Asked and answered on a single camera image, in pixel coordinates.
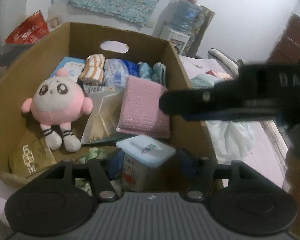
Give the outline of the green white scrunchie cloth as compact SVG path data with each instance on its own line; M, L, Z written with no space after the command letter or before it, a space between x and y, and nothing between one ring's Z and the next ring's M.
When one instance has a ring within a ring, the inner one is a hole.
M87 155L79 157L77 165L87 165L90 175L93 170L103 171L118 196L122 195L122 171L125 153L115 147L93 147Z

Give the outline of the white cylindrical jar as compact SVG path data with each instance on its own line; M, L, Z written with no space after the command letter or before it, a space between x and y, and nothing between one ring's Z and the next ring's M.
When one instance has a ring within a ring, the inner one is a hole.
M175 148L147 135L138 135L116 143L123 150L122 180L133 192L157 191L164 185L163 169L175 155Z

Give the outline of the clear snack packet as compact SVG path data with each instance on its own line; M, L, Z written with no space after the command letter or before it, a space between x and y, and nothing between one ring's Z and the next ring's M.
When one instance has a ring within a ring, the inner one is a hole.
M130 134L118 132L124 89L105 86L84 86L93 101L93 110L85 126L81 143L83 145L118 141Z

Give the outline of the pink sponge block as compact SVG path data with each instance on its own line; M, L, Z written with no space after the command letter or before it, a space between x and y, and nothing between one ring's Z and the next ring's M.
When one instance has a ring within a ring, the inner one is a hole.
M153 81L128 76L116 130L153 138L170 137L170 118L159 109L159 99L168 89Z

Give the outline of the gold foil packet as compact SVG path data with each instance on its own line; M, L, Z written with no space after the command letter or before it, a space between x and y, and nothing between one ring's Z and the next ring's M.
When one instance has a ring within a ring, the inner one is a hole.
M8 163L12 174L30 178L56 164L45 139L33 141L10 154Z

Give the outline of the pink plush doll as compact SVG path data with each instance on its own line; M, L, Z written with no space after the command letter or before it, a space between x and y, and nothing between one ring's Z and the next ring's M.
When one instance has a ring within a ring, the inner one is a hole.
M22 106L23 114L31 113L39 122L47 146L57 150L64 145L70 153L80 150L81 142L72 132L71 124L93 110L93 101L78 83L68 78L61 68L56 76L44 80Z

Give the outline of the white blue wet wipes pack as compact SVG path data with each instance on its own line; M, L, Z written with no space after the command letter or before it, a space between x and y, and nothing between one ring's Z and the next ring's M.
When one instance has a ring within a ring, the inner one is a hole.
M123 59L106 59L103 70L103 85L107 87L125 88L127 76L139 76L138 65Z

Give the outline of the light blue towel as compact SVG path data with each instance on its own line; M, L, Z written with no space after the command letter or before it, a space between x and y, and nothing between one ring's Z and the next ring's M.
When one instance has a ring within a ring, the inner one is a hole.
M139 62L138 71L140 78L166 86L166 66L163 63L158 62L150 67L146 62Z

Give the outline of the blue white bandage box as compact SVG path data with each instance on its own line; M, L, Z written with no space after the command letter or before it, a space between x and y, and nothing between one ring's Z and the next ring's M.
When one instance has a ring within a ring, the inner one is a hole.
M57 65L54 71L51 73L50 77L56 76L59 69L64 68L68 72L68 78L77 82L83 68L85 67L85 60L78 59L75 57L65 56L61 62Z

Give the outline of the white plastic bag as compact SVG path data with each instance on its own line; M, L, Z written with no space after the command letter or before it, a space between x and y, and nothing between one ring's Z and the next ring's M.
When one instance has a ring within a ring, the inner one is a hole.
M206 126L219 164L244 160L251 153L255 144L251 123L212 120Z

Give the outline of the brown wooden door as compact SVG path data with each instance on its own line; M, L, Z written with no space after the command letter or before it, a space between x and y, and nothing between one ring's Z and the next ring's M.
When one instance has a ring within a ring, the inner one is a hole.
M300 16L293 14L287 28L271 53L270 63L298 63L300 61Z

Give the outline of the red white tissue pack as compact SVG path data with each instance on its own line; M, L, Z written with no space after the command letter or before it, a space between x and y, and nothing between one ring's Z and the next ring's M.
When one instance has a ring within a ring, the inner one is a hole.
M222 79L222 80L232 80L232 77L227 74L227 73L221 73L221 72L217 72L214 70L208 70L205 72L206 74L212 75L218 79Z

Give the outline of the white water dispenser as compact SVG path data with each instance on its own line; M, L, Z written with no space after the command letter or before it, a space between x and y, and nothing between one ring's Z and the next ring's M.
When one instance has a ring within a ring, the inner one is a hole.
M167 24L163 26L159 37L171 42L179 55L184 52L186 45L190 40L189 35L176 31Z

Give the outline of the blue water jug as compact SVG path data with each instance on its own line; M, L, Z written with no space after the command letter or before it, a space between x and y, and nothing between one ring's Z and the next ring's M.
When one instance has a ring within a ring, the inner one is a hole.
M176 31L188 31L200 13L200 7L188 0L179 0L171 19L171 27Z

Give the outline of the red snack bag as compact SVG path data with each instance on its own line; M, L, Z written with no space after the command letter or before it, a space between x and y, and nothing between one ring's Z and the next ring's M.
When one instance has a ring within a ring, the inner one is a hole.
M18 25L5 39L5 43L35 44L49 33L50 32L43 18L42 12L38 10Z

